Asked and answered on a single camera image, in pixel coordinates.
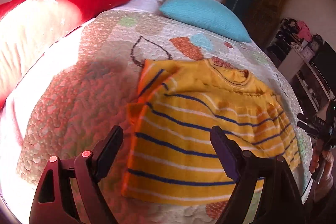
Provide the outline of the right hand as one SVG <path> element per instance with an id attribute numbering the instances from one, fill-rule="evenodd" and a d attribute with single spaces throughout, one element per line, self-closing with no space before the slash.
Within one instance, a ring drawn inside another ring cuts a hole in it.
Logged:
<path id="1" fill-rule="evenodd" d="M 321 170 L 323 170 L 321 179 L 314 190 L 314 202 L 321 201 L 323 198 L 325 198 L 334 186 L 334 180 L 332 175 L 334 157 L 330 150 L 319 152 L 316 148 L 314 148 L 309 170 L 312 174 L 318 172 L 319 161 L 321 159 L 323 159 L 323 163 L 325 165 L 324 168 L 321 168 Z"/>

